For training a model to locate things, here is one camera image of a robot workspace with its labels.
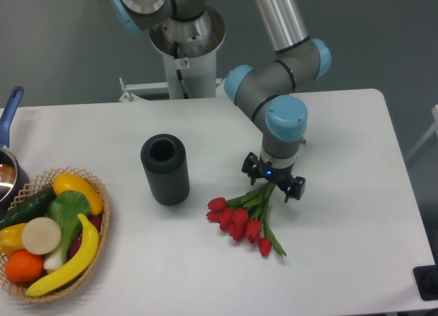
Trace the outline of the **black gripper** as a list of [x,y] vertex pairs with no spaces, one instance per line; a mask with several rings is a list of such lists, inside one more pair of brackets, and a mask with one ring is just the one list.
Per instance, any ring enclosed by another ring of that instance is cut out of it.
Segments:
[[249,152],[242,164],[242,172],[254,185],[257,179],[265,179],[274,183],[285,194],[284,202],[290,199],[300,200],[305,191],[305,178],[292,176],[294,158],[274,158],[271,155],[260,155]]

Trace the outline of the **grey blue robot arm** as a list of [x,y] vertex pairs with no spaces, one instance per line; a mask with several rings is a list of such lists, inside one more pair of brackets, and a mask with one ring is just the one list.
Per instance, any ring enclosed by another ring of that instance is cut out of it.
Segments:
[[[252,181],[274,183],[287,199],[300,199],[305,180],[292,176],[307,127],[307,108],[292,96],[331,67],[329,49],[309,37],[296,0],[255,0],[276,58],[262,70],[241,65],[224,81],[230,100],[262,132],[261,151],[242,170]],[[225,37],[221,15],[205,0],[110,0],[131,32],[147,31],[164,61],[171,99],[216,94],[216,52]]]

